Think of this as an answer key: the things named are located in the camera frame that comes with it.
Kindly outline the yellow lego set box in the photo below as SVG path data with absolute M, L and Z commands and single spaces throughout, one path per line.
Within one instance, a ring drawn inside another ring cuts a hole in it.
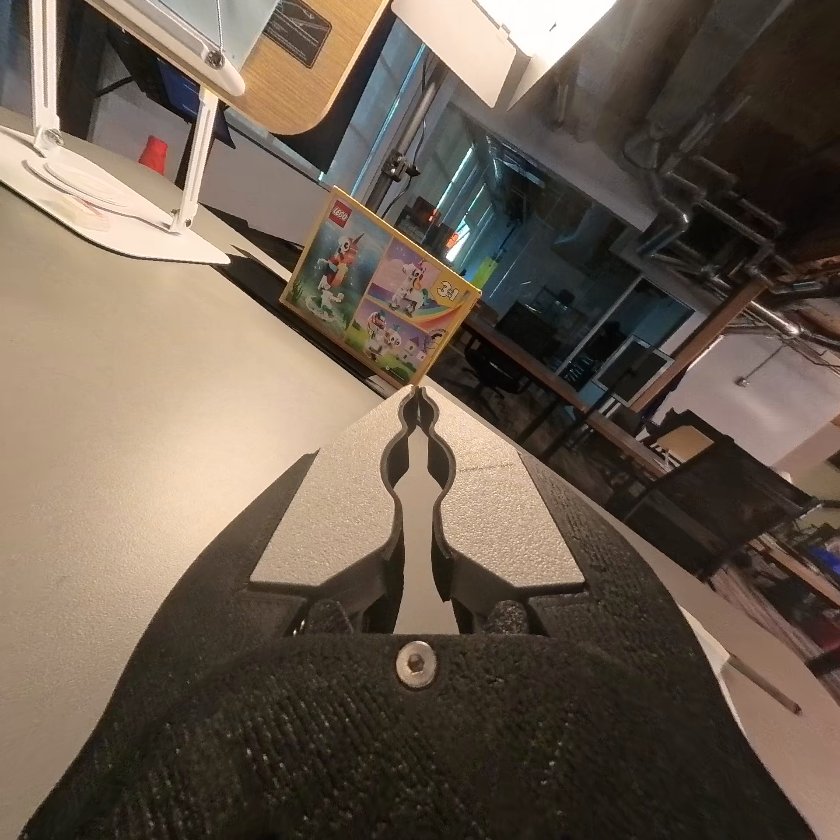
M 280 304 L 396 388 L 417 385 L 480 290 L 334 186 Z

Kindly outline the black office chair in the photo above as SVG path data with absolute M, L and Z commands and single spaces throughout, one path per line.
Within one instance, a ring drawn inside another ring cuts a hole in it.
M 691 411 L 669 410 L 645 443 L 665 451 L 665 437 L 687 428 L 709 444 L 677 456 L 676 466 L 638 493 L 626 487 L 612 505 L 621 522 L 708 582 L 748 543 L 821 503 Z

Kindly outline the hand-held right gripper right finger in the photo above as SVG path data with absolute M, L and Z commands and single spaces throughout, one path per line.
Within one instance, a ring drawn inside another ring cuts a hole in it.
M 500 602 L 585 593 L 585 577 L 514 444 L 430 385 L 420 388 L 437 591 L 462 634 Z

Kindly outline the silver ventilation duct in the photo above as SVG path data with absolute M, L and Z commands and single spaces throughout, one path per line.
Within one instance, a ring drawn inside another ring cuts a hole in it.
M 732 272 L 759 276 L 778 285 L 798 271 L 781 250 L 786 225 L 748 198 L 739 177 L 706 153 L 721 129 L 735 120 L 751 96 L 741 95 L 723 110 L 706 110 L 682 134 L 669 134 L 652 122 L 631 134 L 622 147 L 627 163 L 644 175 L 657 216 L 637 242 L 637 254 L 662 259 L 677 267 L 704 271 L 717 262 L 688 245 L 699 214 L 714 219 L 726 231 L 732 249 L 743 251 Z

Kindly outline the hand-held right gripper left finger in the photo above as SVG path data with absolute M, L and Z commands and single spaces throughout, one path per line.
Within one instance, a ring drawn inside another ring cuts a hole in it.
M 408 385 L 315 455 L 257 561 L 257 590 L 338 602 L 365 632 L 396 627 L 404 586 L 403 504 L 418 389 Z

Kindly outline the white light panel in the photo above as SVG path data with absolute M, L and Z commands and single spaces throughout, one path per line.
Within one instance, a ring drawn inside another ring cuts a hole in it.
M 394 1 L 394 14 L 488 107 L 511 108 L 615 1 Z

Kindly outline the small blue screen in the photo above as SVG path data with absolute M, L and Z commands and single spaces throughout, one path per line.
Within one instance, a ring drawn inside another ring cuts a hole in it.
M 164 91 L 162 94 L 164 107 L 181 117 L 185 122 L 194 125 L 201 103 L 200 87 L 193 79 L 185 76 L 165 59 L 156 56 L 155 61 Z M 225 118 L 227 107 L 227 104 L 222 100 L 217 104 L 213 137 L 229 148 L 235 149 L 235 143 Z

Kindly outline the thin metal rod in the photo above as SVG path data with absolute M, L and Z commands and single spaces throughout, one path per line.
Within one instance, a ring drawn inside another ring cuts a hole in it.
M 802 707 L 796 703 L 792 698 L 788 697 L 778 687 L 764 678 L 761 673 L 747 665 L 742 659 L 734 654 L 728 656 L 727 665 L 730 669 L 740 673 L 745 679 L 748 679 L 755 686 L 759 687 L 769 697 L 782 705 L 783 708 L 790 713 L 800 716 L 802 714 Z

